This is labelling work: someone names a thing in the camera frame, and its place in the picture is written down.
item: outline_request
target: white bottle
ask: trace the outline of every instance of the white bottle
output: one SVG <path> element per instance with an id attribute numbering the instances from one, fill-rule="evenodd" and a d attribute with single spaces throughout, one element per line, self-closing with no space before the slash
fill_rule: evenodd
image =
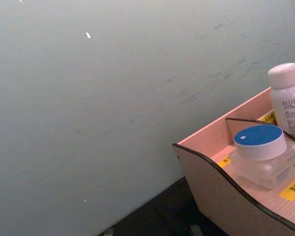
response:
<path id="1" fill-rule="evenodd" d="M 295 142 L 286 141 L 275 125 L 246 128 L 234 137 L 229 154 L 233 169 L 246 179 L 275 188 L 295 178 Z"/>
<path id="2" fill-rule="evenodd" d="M 271 102 L 276 121 L 295 137 L 295 63 L 285 63 L 269 70 Z"/>

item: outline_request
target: blue lid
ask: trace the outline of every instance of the blue lid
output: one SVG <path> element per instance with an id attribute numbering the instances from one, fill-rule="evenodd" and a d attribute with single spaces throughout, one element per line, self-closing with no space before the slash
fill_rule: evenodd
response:
<path id="1" fill-rule="evenodd" d="M 257 125 L 241 130 L 234 137 L 240 145 L 257 146 L 271 143 L 283 134 L 283 130 L 275 125 Z"/>

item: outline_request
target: gray wall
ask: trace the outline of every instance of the gray wall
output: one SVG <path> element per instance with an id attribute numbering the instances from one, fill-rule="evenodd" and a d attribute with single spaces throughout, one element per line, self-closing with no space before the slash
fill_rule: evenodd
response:
<path id="1" fill-rule="evenodd" d="M 295 62 L 292 0 L 22 2 L 0 0 L 0 236 L 98 234 Z"/>

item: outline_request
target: desk organizer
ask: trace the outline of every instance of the desk organizer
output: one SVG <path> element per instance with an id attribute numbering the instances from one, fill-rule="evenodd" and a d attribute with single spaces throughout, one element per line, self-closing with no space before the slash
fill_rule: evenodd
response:
<path id="1" fill-rule="evenodd" d="M 236 132 L 272 121 L 269 95 L 270 88 L 173 144 L 199 210 L 231 236 L 295 236 L 295 199 L 281 196 L 293 195 L 293 182 L 264 188 L 234 173 L 227 159 Z"/>

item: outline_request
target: dark floor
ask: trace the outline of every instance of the dark floor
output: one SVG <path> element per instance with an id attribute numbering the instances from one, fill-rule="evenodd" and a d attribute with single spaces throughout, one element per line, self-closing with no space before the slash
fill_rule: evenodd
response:
<path id="1" fill-rule="evenodd" d="M 204 236 L 227 236 L 199 212 L 182 178 L 113 228 L 114 236 L 190 236 L 191 225 L 200 226 Z"/>

